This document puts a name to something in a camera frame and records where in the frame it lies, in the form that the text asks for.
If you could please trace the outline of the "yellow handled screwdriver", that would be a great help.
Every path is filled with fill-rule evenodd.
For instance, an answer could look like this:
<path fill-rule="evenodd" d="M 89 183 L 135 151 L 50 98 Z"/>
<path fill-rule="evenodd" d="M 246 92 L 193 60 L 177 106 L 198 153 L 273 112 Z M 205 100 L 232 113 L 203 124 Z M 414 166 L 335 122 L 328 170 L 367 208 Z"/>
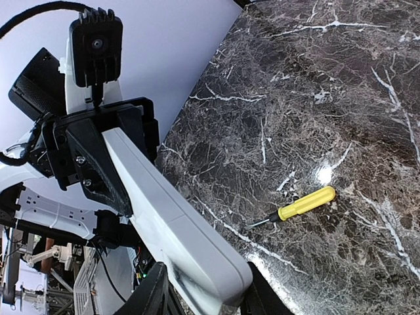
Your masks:
<path fill-rule="evenodd" d="M 280 207 L 275 212 L 269 214 L 267 218 L 259 222 L 250 224 L 245 230 L 251 230 L 268 222 L 277 223 L 290 219 L 291 217 L 302 215 L 315 208 L 323 206 L 335 198 L 336 191 L 331 186 L 325 186 L 305 197 L 295 200 L 292 204 Z"/>

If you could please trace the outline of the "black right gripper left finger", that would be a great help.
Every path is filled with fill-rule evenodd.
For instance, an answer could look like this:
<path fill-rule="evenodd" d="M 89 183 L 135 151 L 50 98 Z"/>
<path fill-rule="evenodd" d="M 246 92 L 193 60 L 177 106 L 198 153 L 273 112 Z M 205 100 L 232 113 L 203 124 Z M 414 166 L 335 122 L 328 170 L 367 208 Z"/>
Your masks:
<path fill-rule="evenodd" d="M 167 267 L 157 262 L 114 315 L 166 314 L 169 292 Z"/>

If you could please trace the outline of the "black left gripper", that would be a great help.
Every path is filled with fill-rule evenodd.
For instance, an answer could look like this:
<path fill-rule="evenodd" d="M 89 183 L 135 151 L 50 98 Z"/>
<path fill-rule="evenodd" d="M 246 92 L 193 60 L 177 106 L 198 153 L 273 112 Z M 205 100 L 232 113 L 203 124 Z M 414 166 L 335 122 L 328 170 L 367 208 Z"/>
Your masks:
<path fill-rule="evenodd" d="M 129 195 L 102 136 L 114 128 L 124 131 L 150 161 L 156 159 L 159 129 L 154 104 L 140 97 L 46 120 L 42 138 L 47 169 L 62 190 L 80 182 L 88 199 L 130 217 Z"/>

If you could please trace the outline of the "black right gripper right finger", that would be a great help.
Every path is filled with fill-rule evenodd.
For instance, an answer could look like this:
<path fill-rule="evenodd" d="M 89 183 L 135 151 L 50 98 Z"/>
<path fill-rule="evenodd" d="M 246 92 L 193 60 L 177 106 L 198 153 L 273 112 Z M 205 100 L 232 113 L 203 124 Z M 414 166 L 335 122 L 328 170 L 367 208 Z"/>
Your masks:
<path fill-rule="evenodd" d="M 240 305 L 240 314 L 246 315 L 294 315 L 263 277 L 253 262 L 248 262 L 253 281 Z"/>

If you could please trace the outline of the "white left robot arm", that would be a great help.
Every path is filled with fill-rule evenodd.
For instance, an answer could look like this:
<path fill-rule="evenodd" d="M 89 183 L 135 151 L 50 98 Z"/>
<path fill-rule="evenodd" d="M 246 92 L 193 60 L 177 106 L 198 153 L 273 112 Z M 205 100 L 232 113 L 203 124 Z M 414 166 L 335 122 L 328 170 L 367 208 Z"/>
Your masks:
<path fill-rule="evenodd" d="M 58 243 L 110 249 L 143 246 L 129 220 L 133 210 L 102 133 L 121 129 L 150 161 L 155 160 L 159 131 L 153 102 L 140 97 L 66 114 L 64 76 L 58 66 L 58 60 L 41 49 L 9 91 L 11 101 L 35 121 L 22 157 L 30 170 L 55 178 L 63 190 L 80 184 L 84 195 L 104 208 L 72 208 L 42 198 L 17 180 L 1 191 L 1 224 Z"/>

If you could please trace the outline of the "white remote control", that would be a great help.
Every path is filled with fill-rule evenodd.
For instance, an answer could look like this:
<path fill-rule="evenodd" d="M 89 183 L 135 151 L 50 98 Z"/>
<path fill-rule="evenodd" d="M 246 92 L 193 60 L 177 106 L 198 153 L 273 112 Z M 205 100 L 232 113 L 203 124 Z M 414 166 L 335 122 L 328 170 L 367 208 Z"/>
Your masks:
<path fill-rule="evenodd" d="M 102 136 L 129 195 L 130 220 L 173 287 L 195 314 L 235 314 L 253 281 L 245 259 L 120 128 Z"/>

